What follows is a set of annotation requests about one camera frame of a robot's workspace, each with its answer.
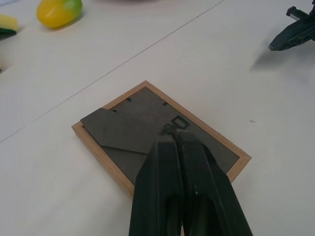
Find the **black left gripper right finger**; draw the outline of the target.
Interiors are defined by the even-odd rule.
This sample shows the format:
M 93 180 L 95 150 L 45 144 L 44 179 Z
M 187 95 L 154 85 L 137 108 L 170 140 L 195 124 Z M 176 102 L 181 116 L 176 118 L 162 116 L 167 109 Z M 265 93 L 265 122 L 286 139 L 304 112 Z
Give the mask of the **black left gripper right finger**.
M 187 236 L 251 236 L 230 180 L 193 134 L 177 133 Z

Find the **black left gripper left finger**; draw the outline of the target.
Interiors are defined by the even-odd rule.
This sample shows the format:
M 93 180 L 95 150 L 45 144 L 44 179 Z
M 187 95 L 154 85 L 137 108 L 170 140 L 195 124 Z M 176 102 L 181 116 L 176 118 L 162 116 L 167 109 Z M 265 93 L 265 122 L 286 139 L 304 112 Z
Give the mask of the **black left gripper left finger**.
M 157 136 L 135 181 L 130 236 L 179 236 L 183 183 L 176 142 Z

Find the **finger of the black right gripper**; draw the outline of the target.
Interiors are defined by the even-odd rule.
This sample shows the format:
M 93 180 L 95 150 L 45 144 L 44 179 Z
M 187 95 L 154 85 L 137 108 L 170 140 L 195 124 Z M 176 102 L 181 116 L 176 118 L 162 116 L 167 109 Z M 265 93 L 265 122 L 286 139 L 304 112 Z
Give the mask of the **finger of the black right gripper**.
M 287 26 L 280 34 L 284 41 L 309 41 L 315 38 L 315 19 L 298 20 Z
M 278 35 L 272 40 L 268 48 L 271 51 L 284 51 L 292 47 L 300 46 L 310 40 L 314 41 L 315 38 L 310 36 L 287 37 Z

